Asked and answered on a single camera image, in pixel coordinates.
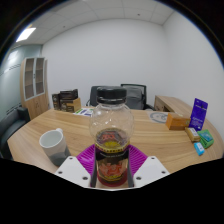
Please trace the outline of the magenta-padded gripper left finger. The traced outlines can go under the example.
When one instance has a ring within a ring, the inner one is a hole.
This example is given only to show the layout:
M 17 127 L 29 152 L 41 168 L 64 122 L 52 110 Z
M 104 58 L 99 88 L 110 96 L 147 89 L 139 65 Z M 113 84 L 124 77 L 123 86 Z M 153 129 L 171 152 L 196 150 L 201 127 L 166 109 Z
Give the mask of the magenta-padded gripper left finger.
M 95 187 L 97 181 L 95 146 L 89 146 L 77 157 L 69 156 L 55 174 L 84 188 Z

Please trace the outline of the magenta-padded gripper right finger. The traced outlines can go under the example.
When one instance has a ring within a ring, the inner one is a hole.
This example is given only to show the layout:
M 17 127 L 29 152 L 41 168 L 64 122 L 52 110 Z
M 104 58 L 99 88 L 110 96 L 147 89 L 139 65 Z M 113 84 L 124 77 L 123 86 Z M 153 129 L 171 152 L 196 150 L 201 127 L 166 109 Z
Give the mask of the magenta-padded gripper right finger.
M 129 146 L 127 179 L 129 187 L 143 187 L 169 175 L 156 156 L 147 156 L 133 145 Z

